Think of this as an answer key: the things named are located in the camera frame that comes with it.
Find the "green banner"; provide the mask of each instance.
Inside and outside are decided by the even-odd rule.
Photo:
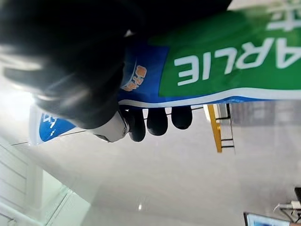
[[[300,12],[300,4],[284,2],[227,11],[150,39],[170,48],[159,96],[300,90]]]

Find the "black finger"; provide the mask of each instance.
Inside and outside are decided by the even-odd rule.
[[[168,123],[164,108],[150,108],[147,115],[147,130],[155,136],[166,133]]]
[[[133,141],[140,142],[145,137],[145,124],[142,109],[128,111],[135,119],[134,126],[130,128],[129,135]]]
[[[191,107],[173,107],[171,110],[171,120],[178,129],[187,129],[192,122]]]

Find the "monitor screen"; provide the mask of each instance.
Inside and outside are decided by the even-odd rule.
[[[244,213],[246,226],[289,226],[290,222],[253,213]]]

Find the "orange logo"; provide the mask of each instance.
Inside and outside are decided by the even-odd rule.
[[[143,80],[146,76],[146,72],[147,70],[145,67],[138,65],[136,67],[135,75],[133,76],[132,80],[122,89],[128,92],[137,89],[143,83]]]

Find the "white stripe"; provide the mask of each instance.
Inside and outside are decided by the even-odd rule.
[[[130,105],[130,106],[145,107],[145,108],[200,105],[200,104],[210,103],[213,101],[218,101],[234,96],[255,98],[255,99],[268,99],[268,100],[296,100],[296,99],[301,99],[301,90],[236,88],[236,89],[230,89],[230,90],[226,90],[223,92],[219,92],[203,97],[161,102],[161,103],[147,103],[147,102],[125,99],[119,101],[119,105]]]

